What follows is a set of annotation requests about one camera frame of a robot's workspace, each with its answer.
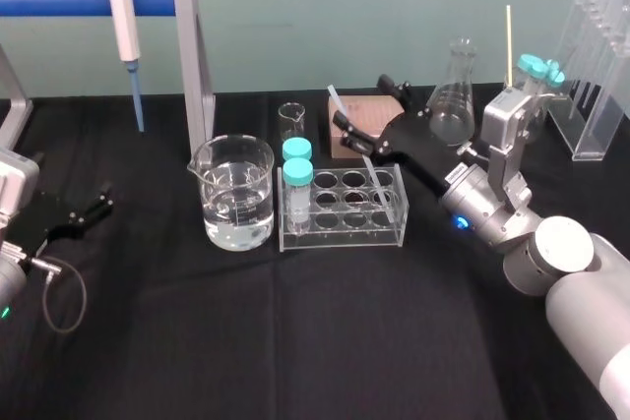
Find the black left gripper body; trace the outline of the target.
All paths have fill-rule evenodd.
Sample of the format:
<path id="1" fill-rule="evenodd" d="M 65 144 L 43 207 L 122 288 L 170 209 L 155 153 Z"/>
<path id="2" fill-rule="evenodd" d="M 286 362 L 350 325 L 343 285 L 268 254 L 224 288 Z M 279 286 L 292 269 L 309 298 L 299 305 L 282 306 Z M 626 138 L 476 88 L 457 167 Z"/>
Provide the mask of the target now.
<path id="1" fill-rule="evenodd" d="M 59 197 L 36 193 L 10 222 L 10 243 L 29 257 L 37 257 L 52 242 L 82 238 L 86 220 Z"/>

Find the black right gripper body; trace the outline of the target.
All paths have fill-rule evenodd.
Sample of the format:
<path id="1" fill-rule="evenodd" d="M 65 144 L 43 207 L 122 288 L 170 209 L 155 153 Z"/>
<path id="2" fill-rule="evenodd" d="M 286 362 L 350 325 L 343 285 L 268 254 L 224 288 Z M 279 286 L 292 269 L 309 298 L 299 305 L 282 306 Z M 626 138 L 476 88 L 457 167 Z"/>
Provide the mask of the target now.
<path id="1" fill-rule="evenodd" d="M 428 118 L 402 113 L 376 140 L 374 163 L 397 163 L 434 195 L 444 195 L 450 187 L 446 177 L 460 164 L 460 158 L 455 148 L 431 132 Z"/>

